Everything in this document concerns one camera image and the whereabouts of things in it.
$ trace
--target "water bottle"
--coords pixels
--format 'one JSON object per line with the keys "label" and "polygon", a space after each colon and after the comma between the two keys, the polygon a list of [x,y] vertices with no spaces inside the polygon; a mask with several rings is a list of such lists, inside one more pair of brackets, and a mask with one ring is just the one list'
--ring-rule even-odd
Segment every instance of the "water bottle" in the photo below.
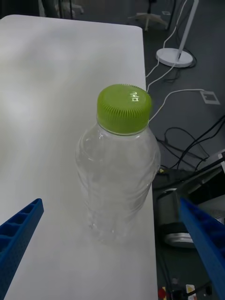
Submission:
{"label": "water bottle", "polygon": [[97,123],[76,149],[88,224],[102,241],[129,236],[160,166],[149,129],[151,98],[141,88],[111,85],[98,96]]}

